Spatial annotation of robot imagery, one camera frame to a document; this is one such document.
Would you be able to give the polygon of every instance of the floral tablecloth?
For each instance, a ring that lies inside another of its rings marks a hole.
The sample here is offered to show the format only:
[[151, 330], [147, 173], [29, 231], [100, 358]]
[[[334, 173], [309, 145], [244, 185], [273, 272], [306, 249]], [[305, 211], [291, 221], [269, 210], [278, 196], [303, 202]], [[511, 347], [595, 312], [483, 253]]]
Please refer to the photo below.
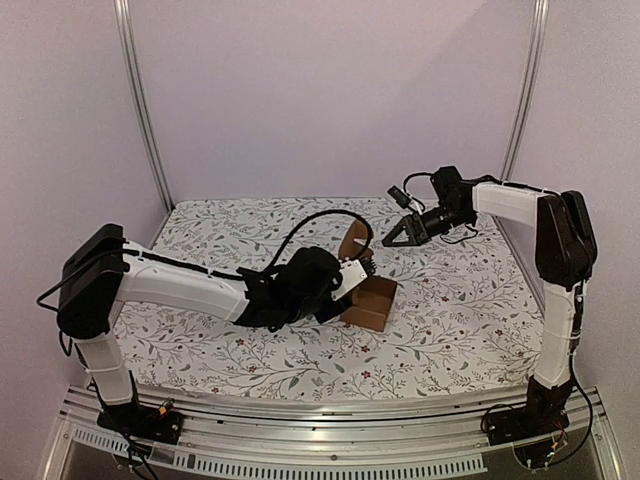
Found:
[[[392, 200], [241, 199], [180, 203], [154, 250], [201, 264], [264, 267], [302, 218], [346, 208], [367, 218], [378, 274], [399, 282], [384, 333], [303, 320], [275, 334], [196, 312], [125, 305], [114, 327], [139, 382], [185, 391], [304, 401], [423, 397], [523, 384], [542, 317], [491, 217], [457, 245], [384, 248], [405, 212]], [[319, 218], [295, 237], [337, 253], [351, 218]], [[464, 228], [448, 240], [469, 235]]]

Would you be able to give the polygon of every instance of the vertical metal post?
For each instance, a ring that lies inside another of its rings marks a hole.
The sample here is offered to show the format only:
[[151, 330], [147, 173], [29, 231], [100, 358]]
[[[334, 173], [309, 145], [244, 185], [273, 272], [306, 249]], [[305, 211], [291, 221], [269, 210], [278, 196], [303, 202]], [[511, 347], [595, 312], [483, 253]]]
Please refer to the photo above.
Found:
[[500, 170], [501, 180], [511, 179], [518, 157], [518, 151], [520, 150], [520, 144], [522, 143], [522, 138], [524, 136], [536, 77], [538, 75], [540, 57], [542, 55], [548, 12], [549, 0], [536, 0], [533, 25], [531, 27], [531, 40], [529, 41], [529, 53], [527, 55], [522, 91], [520, 92], [520, 102], [518, 104], [518, 112], [513, 124], [513, 129], [511, 130], [511, 137], [509, 138], [507, 152], [502, 164], [502, 169]]
[[118, 23], [118, 31], [120, 33], [120, 43], [122, 44], [122, 53], [124, 55], [124, 63], [129, 78], [129, 86], [133, 96], [133, 103], [138, 117], [140, 133], [149, 159], [149, 167], [153, 175], [153, 180], [158, 189], [158, 195], [163, 207], [167, 212], [171, 212], [175, 206], [169, 183], [160, 160], [160, 152], [156, 137], [153, 133], [151, 125], [151, 116], [147, 108], [147, 101], [144, 96], [144, 88], [140, 77], [140, 67], [138, 65], [138, 57], [136, 54], [135, 42], [133, 40], [133, 27], [131, 25], [131, 13], [129, 11], [129, 0], [114, 0], [116, 9], [116, 20]]

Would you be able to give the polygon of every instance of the wall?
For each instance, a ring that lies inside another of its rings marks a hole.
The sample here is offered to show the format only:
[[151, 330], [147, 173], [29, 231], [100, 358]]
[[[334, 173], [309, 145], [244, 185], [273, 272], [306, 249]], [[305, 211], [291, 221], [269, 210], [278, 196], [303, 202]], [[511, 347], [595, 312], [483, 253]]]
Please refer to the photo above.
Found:
[[497, 174], [534, 3], [132, 2], [172, 193], [380, 196], [439, 165]]
[[[599, 258], [577, 370], [598, 386], [630, 474], [640, 469], [639, 24], [635, 0], [552, 2], [514, 176], [585, 194]], [[533, 267], [531, 233], [510, 233]]]
[[36, 296], [100, 225], [148, 242], [163, 213], [111, 2], [0, 2], [0, 478], [35, 478], [80, 377]]

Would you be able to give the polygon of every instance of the brown box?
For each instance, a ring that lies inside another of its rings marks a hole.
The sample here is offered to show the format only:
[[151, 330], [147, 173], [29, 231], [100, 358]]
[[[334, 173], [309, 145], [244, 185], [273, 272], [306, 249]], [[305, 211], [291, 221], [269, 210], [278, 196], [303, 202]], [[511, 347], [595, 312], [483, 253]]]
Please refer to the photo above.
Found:
[[[340, 244], [338, 255], [341, 260], [354, 258], [362, 249], [356, 239], [367, 238], [367, 228], [360, 221], [355, 220]], [[371, 258], [371, 249], [362, 255]], [[383, 332], [387, 318], [393, 306], [398, 283], [388, 278], [373, 275], [358, 285], [353, 292], [353, 307], [340, 315], [340, 319], [348, 324], [358, 325], [377, 332]]]

